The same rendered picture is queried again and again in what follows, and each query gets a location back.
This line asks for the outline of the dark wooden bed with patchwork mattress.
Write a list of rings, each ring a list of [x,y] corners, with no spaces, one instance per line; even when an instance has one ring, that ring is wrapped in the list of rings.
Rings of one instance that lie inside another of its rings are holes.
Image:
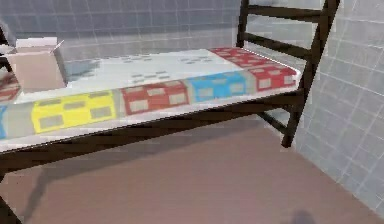
[[[241,0],[233,47],[67,66],[67,86],[0,102],[6,174],[256,114],[291,146],[340,0],[320,9]]]

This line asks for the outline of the red patterned pillow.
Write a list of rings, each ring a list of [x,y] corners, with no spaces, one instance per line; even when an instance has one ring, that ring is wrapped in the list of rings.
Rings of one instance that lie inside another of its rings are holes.
[[[0,71],[0,102],[12,101],[20,92],[20,85],[13,73]]]

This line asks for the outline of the open cardboard box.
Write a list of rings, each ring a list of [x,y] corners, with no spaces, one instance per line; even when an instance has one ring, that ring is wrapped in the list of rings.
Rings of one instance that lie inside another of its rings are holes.
[[[0,45],[21,89],[25,93],[67,86],[66,69],[57,37],[17,39],[15,46]]]

